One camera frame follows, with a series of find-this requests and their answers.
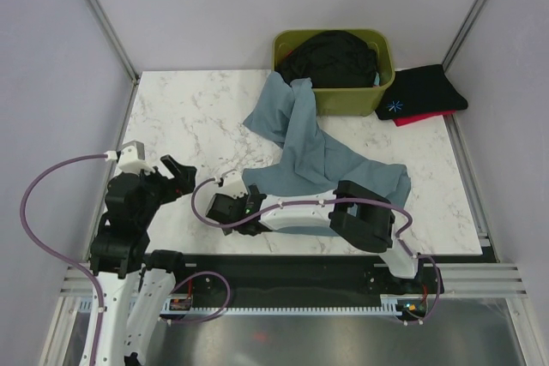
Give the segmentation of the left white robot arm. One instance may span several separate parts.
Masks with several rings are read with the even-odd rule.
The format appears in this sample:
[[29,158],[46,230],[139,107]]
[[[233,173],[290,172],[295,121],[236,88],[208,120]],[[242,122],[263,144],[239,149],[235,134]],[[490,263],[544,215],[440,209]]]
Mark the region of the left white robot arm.
[[125,166],[107,185],[106,211],[91,245],[94,292],[83,365],[143,365],[169,292],[187,285],[181,253],[146,249],[155,214],[193,192],[196,168],[169,155],[160,160],[170,177]]

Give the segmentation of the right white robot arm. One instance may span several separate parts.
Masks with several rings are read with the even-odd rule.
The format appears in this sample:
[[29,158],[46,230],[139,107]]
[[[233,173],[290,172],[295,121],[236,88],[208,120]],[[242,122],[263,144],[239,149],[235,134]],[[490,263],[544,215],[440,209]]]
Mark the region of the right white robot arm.
[[424,281],[419,254],[402,237],[413,223],[412,215],[348,180],[313,195],[268,195],[255,184],[238,194],[219,191],[203,219],[226,234],[236,231],[248,236],[326,230],[357,250],[379,256],[399,290],[414,291]]

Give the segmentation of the blue-grey t shirt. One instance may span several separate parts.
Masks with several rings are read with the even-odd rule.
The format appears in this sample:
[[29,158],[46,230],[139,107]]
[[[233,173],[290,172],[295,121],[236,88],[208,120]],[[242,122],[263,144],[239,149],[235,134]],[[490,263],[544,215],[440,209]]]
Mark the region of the blue-grey t shirt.
[[246,186],[255,184],[267,195],[314,195],[352,181],[403,208],[411,178],[402,164],[368,159],[319,127],[311,80],[286,84],[271,73],[244,126],[282,149],[276,164],[245,169]]

